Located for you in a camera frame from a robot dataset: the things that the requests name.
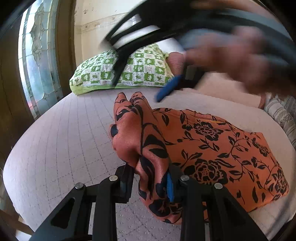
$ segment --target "wooden door frame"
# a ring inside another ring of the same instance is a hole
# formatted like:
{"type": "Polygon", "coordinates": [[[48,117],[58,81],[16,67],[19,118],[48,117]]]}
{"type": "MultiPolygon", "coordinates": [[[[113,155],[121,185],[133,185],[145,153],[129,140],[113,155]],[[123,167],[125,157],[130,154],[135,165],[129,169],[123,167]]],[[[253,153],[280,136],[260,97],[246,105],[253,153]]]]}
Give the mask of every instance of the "wooden door frame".
{"type": "Polygon", "coordinates": [[[33,124],[20,78],[18,38],[22,17],[0,39],[0,164],[5,163],[12,147],[33,124]]]}
{"type": "Polygon", "coordinates": [[[74,14],[76,0],[59,0],[55,25],[57,70],[64,97],[71,93],[69,80],[76,70],[74,14]]]}

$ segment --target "orange floral fabric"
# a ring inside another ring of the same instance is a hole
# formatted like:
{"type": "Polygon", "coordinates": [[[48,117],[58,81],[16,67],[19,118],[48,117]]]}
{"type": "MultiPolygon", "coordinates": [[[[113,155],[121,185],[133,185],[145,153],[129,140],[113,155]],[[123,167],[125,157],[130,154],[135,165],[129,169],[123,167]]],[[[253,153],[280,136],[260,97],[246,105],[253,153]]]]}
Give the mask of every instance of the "orange floral fabric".
{"type": "Polygon", "coordinates": [[[223,184],[247,212],[288,193],[283,171],[262,133],[192,110],[153,110],[141,92],[130,101],[120,93],[114,117],[113,147],[140,175],[141,199],[162,221],[179,223],[182,212],[181,204],[170,203],[166,193],[170,163],[199,183],[223,184]]]}

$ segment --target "white wall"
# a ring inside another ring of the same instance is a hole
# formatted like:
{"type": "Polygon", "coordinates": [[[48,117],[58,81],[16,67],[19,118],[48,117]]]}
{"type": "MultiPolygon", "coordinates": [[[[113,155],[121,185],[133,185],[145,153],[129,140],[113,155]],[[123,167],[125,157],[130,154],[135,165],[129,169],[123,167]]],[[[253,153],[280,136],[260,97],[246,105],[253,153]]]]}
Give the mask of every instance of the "white wall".
{"type": "Polygon", "coordinates": [[[84,0],[81,25],[119,13],[130,12],[142,0],[84,0]]]}
{"type": "MultiPolygon", "coordinates": [[[[140,2],[142,0],[77,0],[74,28],[77,66],[106,50],[101,45],[103,38],[125,13],[132,10],[140,2]]],[[[123,29],[131,27],[133,24],[135,24],[135,21],[130,20],[124,24],[123,29]]],[[[130,41],[152,30],[155,30],[155,28],[147,27],[120,42],[130,41]]],[[[174,39],[159,42],[158,45],[163,52],[184,51],[174,39]]]]}

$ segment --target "black floral pattern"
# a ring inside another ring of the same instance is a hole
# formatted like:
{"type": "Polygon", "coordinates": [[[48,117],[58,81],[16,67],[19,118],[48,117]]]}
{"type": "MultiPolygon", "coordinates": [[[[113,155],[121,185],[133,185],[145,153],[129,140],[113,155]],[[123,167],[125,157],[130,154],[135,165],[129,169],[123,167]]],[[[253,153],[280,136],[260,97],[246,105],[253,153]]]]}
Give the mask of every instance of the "black floral pattern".
{"type": "Polygon", "coordinates": [[[255,137],[252,139],[252,144],[253,144],[253,146],[255,146],[256,148],[259,149],[260,153],[263,156],[267,157],[267,155],[269,154],[269,151],[268,151],[268,148],[266,146],[262,146],[258,142],[256,142],[256,138],[255,137]]]}
{"type": "Polygon", "coordinates": [[[281,193],[282,195],[287,191],[288,182],[284,177],[283,171],[281,169],[277,170],[277,174],[273,174],[273,177],[276,181],[274,189],[277,193],[281,193]]]}
{"type": "Polygon", "coordinates": [[[204,159],[197,159],[195,162],[196,173],[195,179],[204,184],[212,185],[214,183],[227,184],[227,174],[221,169],[221,165],[216,161],[206,161],[204,159]]]}
{"type": "Polygon", "coordinates": [[[190,124],[184,124],[184,125],[182,125],[182,129],[185,129],[185,130],[188,130],[188,131],[190,131],[191,129],[192,129],[192,125],[190,125],[190,124]]]}
{"type": "Polygon", "coordinates": [[[205,136],[210,141],[217,141],[219,135],[223,133],[222,130],[213,128],[210,123],[203,121],[201,123],[195,123],[193,128],[197,134],[205,136]]]}

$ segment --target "green patterned pillow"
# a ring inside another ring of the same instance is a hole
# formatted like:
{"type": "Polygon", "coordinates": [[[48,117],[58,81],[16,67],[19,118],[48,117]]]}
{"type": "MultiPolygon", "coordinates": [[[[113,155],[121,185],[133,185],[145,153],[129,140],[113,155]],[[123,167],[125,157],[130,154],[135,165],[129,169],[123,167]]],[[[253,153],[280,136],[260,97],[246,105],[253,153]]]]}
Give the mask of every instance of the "green patterned pillow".
{"type": "MultiPolygon", "coordinates": [[[[128,59],[115,88],[164,86],[173,77],[165,57],[157,44],[138,49],[128,59]]],[[[84,61],[70,79],[72,92],[80,95],[92,90],[112,88],[112,69],[116,60],[116,52],[107,50],[84,61]]]]}

